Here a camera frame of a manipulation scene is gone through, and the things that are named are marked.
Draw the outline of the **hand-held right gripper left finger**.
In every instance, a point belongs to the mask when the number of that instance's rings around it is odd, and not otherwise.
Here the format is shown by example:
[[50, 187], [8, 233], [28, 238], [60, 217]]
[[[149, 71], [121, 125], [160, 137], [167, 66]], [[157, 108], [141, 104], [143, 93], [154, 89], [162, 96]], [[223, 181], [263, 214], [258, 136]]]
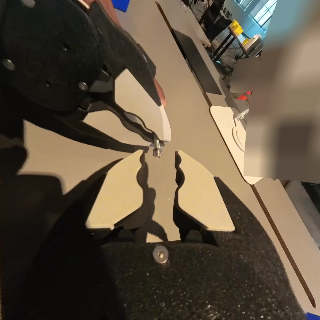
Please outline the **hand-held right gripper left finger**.
[[137, 229], [144, 224], [143, 187], [138, 182], [144, 166], [145, 152], [138, 150], [108, 170], [87, 218], [88, 229]]

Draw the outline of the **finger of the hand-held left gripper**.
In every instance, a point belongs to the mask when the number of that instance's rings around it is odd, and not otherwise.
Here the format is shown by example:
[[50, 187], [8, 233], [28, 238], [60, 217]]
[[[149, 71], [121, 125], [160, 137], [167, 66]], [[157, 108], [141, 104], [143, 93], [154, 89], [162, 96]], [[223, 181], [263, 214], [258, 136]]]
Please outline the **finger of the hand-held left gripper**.
[[162, 142], [171, 141], [171, 127], [163, 105], [158, 106], [128, 69], [114, 81], [114, 101], [132, 122]]
[[154, 147], [152, 142], [145, 141], [139, 134], [123, 126], [120, 119], [111, 111], [103, 110], [88, 113], [83, 122], [116, 139], [118, 142], [135, 146]]

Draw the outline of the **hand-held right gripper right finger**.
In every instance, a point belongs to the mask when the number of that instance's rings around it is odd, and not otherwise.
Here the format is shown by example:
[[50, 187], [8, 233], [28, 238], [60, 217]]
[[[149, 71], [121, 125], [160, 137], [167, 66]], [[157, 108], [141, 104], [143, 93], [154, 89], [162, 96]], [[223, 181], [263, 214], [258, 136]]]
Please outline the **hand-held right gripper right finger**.
[[234, 223], [213, 174], [182, 150], [176, 151], [178, 209], [208, 231], [235, 231]]

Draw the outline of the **person's left hand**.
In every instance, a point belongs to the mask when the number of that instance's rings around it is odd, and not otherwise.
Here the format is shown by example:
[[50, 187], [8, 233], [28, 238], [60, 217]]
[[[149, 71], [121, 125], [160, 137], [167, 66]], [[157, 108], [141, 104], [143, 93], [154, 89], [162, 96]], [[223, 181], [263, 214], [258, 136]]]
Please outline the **person's left hand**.
[[[113, 22], [121, 29], [121, 23], [118, 19], [118, 16], [116, 14], [116, 11], [114, 9], [113, 3], [111, 0], [99, 0], [98, 2], [100, 2], [100, 4], [103, 6], [104, 10], [107, 12], [107, 14], [109, 15], [109, 17], [113, 20]], [[160, 97], [160, 100], [162, 102], [162, 105], [164, 107], [166, 107], [166, 98], [165, 98], [165, 94], [163, 92], [162, 87], [160, 86], [160, 84], [158, 83], [158, 81], [156, 80], [156, 78], [154, 78], [154, 86], [157, 90], [158, 96]]]

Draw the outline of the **black desk mat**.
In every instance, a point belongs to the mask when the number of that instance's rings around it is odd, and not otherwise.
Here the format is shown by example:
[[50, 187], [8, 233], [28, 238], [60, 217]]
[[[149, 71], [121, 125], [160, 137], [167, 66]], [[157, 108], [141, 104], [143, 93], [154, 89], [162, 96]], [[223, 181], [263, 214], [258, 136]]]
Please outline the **black desk mat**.
[[222, 95], [194, 41], [189, 36], [181, 33], [178, 30], [173, 29], [171, 33], [204, 92]]

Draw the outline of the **white sign stand base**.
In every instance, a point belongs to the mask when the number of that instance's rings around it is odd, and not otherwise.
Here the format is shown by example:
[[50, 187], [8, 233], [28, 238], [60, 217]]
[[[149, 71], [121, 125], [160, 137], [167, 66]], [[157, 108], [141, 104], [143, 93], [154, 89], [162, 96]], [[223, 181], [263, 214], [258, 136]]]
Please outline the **white sign stand base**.
[[211, 106], [210, 114], [240, 172], [242, 178], [250, 185], [259, 182], [261, 177], [246, 176], [244, 174], [246, 130], [242, 120], [249, 109], [234, 115], [232, 108]]

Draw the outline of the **blue plastic bin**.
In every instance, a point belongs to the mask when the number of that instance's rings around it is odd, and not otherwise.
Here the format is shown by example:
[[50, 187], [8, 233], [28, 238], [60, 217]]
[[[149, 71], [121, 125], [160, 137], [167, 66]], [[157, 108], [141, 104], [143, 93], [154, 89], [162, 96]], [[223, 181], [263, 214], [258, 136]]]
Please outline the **blue plastic bin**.
[[130, 0], [112, 0], [114, 8], [124, 13], [128, 10], [129, 3]]

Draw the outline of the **black office chair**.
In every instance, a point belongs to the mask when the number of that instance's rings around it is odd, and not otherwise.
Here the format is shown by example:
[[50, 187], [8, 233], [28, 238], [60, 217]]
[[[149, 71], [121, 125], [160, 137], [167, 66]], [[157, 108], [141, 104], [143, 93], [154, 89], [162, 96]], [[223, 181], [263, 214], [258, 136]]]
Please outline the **black office chair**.
[[225, 16], [222, 12], [225, 0], [214, 0], [211, 5], [205, 9], [199, 24], [204, 27], [206, 37], [213, 41], [221, 32], [223, 32], [231, 23], [230, 15]]

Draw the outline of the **yellow bin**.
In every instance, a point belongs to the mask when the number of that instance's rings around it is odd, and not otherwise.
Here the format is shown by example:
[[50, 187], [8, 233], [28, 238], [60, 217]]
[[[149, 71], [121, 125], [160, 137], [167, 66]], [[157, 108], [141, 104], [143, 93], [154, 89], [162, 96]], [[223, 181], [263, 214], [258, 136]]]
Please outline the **yellow bin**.
[[234, 32], [234, 34], [236, 34], [236, 36], [239, 36], [243, 32], [241, 25], [236, 20], [233, 20], [230, 23], [229, 27]]

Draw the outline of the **grid pane window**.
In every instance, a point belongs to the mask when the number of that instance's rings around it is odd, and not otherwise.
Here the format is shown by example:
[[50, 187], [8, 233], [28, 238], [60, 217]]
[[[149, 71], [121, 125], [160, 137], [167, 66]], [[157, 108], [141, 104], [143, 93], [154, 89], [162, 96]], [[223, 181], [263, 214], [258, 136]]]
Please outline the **grid pane window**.
[[236, 0], [241, 8], [240, 22], [245, 29], [252, 26], [257, 26], [263, 30], [267, 30], [274, 9], [277, 5], [277, 0]]

